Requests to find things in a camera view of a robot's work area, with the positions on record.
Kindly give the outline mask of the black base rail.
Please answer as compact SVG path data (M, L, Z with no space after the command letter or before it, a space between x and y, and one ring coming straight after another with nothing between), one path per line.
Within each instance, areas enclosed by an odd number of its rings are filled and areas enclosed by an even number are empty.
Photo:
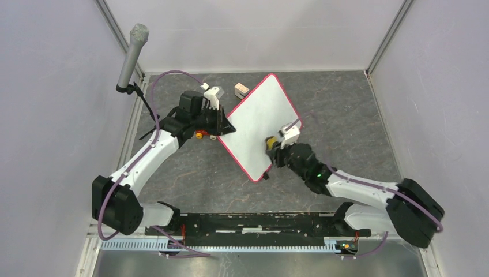
M313 250L325 246L325 238L353 241L372 235L370 229L354 230L344 213L188 213L179 214L162 229L181 237L187 247L219 250Z

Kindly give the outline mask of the pink framed whiteboard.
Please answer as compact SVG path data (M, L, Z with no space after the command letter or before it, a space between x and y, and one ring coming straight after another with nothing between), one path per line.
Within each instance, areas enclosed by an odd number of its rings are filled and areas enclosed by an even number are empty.
M299 129L303 127L302 116L274 73L268 74L238 103L227 119L235 131L219 136L218 140L253 183L259 182L272 167L265 153L266 138L277 136L286 124L295 122Z

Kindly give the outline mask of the grey microphone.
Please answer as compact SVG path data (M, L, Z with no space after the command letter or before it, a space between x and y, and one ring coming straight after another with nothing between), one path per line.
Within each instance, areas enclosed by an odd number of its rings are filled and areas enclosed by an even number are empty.
M142 48L145 46L149 38L148 27L144 24L136 23L136 25L130 31L129 38L129 48L116 85L116 91L121 93L128 93L130 91L129 82L134 70L136 69L137 61Z

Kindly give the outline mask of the red toy block car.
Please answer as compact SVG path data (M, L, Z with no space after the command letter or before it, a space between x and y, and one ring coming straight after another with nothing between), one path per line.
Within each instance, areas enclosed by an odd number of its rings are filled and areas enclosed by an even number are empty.
M208 133L205 130L197 130L195 132L195 137L196 138L199 138L199 139L202 139L204 137L209 137L211 140L216 140L217 139L217 137L215 135L212 135L212 134Z

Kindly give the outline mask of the yellow bone-shaped eraser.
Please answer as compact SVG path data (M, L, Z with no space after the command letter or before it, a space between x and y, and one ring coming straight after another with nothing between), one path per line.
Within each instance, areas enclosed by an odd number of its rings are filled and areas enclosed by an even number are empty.
M277 138L274 136L266 138L265 140L266 150L270 151L271 149L273 149L273 146L276 142L277 142Z

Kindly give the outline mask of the red toy block boat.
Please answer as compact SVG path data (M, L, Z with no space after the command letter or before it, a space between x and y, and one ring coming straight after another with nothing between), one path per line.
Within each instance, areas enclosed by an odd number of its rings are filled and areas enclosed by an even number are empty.
M234 86L234 93L235 93L235 96L242 100L244 99L250 92L250 89L247 88L246 86L244 86L243 84L241 83L237 83L235 86Z

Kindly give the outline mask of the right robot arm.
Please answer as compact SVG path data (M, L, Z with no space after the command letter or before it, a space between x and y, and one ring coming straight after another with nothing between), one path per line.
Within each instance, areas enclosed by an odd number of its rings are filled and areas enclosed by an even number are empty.
M411 245L426 248L444 230L443 208L412 179L395 183L359 178L320 162L304 143L266 143L265 152L273 165L290 169L313 193L358 203L333 219L337 234L348 235L354 229L394 231Z

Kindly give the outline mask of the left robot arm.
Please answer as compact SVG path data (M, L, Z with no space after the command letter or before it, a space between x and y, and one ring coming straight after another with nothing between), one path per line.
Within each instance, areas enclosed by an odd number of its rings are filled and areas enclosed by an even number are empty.
M181 228L179 210L164 202L142 204L138 196L156 170L197 131L222 136L236 131L225 116L219 100L222 87L204 93L184 91L178 106L156 125L146 144L109 177L98 176L92 183L92 217L103 240L103 226L117 234L130 235L139 227L159 226L167 235Z

